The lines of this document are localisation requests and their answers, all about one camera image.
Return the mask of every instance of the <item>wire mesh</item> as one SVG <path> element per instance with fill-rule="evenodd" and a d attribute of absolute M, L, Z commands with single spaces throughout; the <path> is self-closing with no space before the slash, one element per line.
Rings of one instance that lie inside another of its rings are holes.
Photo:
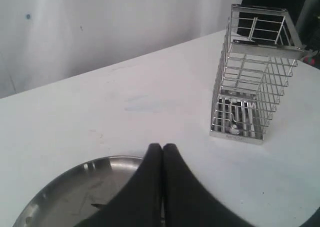
<path fill-rule="evenodd" d="M 213 88 L 211 135 L 260 144 L 303 54 L 285 9 L 232 5 Z"/>

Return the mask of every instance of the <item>white curtain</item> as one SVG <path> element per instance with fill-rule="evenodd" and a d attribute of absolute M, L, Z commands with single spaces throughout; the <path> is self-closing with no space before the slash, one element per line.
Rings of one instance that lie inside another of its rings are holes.
<path fill-rule="evenodd" d="M 0 98 L 224 29 L 241 0 L 0 0 Z"/>

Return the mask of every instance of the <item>wire basket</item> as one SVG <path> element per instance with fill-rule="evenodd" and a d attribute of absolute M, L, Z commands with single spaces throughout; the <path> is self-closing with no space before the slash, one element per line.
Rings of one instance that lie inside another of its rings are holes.
<path fill-rule="evenodd" d="M 233 4 L 213 89 L 210 135 L 261 144 L 303 55 L 286 9 Z"/>

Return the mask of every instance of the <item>white tabletop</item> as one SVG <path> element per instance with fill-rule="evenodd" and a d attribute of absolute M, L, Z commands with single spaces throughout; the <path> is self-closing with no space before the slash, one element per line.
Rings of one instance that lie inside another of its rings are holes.
<path fill-rule="evenodd" d="M 224 31 L 0 99 L 1 226 L 53 178 L 104 156 L 176 143 L 203 185 L 262 226 L 320 206 L 320 71 L 293 72 L 261 146 L 209 136 Z"/>

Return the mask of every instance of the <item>metal bowl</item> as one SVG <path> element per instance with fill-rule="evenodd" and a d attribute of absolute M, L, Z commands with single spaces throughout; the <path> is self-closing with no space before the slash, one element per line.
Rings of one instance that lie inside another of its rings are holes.
<path fill-rule="evenodd" d="M 108 203 L 142 162 L 111 156 L 80 164 L 44 187 L 22 211 L 14 227 L 72 227 Z"/>

